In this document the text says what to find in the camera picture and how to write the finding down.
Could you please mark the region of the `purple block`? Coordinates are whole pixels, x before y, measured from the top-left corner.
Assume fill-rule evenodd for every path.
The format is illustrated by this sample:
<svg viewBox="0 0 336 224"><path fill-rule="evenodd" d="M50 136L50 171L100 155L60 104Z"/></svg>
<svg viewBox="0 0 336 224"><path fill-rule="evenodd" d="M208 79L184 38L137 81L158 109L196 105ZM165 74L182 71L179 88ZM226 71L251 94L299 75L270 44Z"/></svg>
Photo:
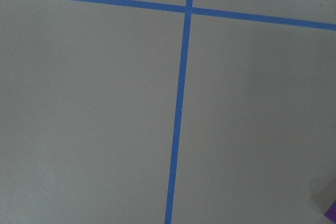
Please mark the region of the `purple block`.
<svg viewBox="0 0 336 224"><path fill-rule="evenodd" d="M336 201L332 203L324 215L333 223L336 223Z"/></svg>

